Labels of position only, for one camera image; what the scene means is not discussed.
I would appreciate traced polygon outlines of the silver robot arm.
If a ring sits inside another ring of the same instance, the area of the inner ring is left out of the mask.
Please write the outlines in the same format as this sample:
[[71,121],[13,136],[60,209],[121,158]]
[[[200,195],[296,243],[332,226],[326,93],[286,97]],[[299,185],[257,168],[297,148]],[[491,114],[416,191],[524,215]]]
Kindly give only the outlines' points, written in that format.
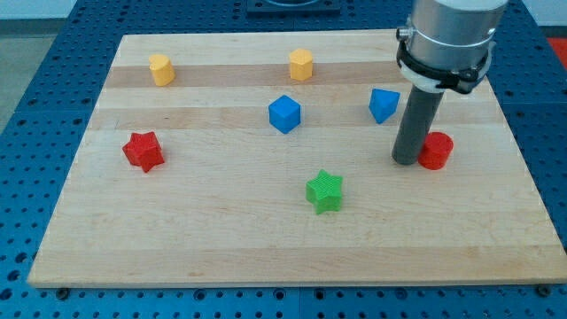
[[401,74],[431,94],[471,93],[492,62],[493,37],[507,0],[415,0],[396,30]]

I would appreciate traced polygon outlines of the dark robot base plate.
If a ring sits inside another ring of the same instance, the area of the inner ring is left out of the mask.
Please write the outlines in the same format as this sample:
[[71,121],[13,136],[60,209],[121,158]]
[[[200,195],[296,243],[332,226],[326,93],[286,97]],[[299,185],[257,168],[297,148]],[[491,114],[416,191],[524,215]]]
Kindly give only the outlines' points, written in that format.
[[247,0],[248,16],[269,14],[337,13],[340,0]]

